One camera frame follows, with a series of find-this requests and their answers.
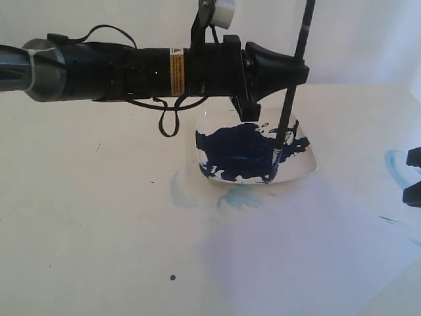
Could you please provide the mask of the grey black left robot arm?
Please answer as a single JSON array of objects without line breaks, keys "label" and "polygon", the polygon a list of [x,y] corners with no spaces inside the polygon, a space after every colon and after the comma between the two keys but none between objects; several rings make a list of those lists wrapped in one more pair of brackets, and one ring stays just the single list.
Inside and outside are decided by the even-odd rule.
[{"label": "grey black left robot arm", "polygon": [[292,56],[238,36],[188,48],[138,49],[80,42],[50,34],[22,48],[1,46],[1,90],[39,102],[122,102],[161,97],[229,97],[243,122],[260,116],[260,100],[307,81],[309,68]]}]

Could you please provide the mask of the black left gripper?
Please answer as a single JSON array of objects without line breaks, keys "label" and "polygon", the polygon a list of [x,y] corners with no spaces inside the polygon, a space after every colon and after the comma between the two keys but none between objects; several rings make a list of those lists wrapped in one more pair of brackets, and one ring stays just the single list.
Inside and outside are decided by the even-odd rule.
[{"label": "black left gripper", "polygon": [[240,120],[259,120],[261,105],[257,101],[287,89],[294,79],[298,86],[306,83],[310,68],[295,66],[293,58],[247,42],[244,63],[237,35],[224,36],[221,43],[192,45],[189,95],[229,97]]}]

